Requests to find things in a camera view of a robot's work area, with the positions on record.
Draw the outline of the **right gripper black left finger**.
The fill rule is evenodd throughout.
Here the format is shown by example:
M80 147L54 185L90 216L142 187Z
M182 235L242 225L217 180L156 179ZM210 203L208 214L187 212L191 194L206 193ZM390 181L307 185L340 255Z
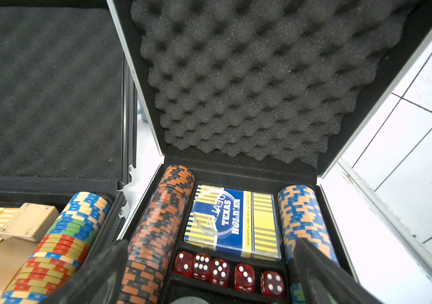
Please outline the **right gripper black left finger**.
M114 242L41 304L116 303L127 259L128 241Z

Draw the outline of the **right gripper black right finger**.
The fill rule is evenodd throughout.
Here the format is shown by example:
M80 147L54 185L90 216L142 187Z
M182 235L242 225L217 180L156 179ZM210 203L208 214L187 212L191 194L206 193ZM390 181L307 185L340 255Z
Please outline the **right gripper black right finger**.
M294 264L307 303L380 302L307 239L297 240Z

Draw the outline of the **silver aluminium poker case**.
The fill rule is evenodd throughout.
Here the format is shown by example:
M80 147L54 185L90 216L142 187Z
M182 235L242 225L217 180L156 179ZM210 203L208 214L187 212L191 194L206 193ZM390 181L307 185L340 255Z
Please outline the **silver aluminium poker case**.
M315 191L337 265L360 285L317 180L432 31L432 1L109 1L108 7L164 158L126 236L132 238L168 166L182 165L195 177L158 302L293 303L278 204L279 191L291 185ZM281 260L186 243L199 184L272 194ZM226 260L227 287L173 272L181 251ZM234 288L239 263L254 268L252 293ZM283 276L285 297L261 293L265 271Z

